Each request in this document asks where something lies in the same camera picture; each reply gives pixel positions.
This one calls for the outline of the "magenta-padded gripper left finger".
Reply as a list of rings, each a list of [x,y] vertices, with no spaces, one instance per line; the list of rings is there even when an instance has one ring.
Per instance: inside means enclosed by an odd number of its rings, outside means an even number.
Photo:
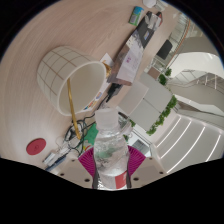
[[[51,173],[84,188],[98,187],[98,173],[93,157],[93,148],[84,152],[78,159],[74,155],[66,158],[51,170]]]

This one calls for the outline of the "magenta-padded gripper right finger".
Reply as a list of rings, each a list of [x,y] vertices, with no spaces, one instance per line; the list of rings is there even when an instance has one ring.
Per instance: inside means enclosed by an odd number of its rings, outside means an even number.
[[[132,146],[129,149],[127,188],[140,188],[167,175],[160,163],[153,157],[146,157]]]

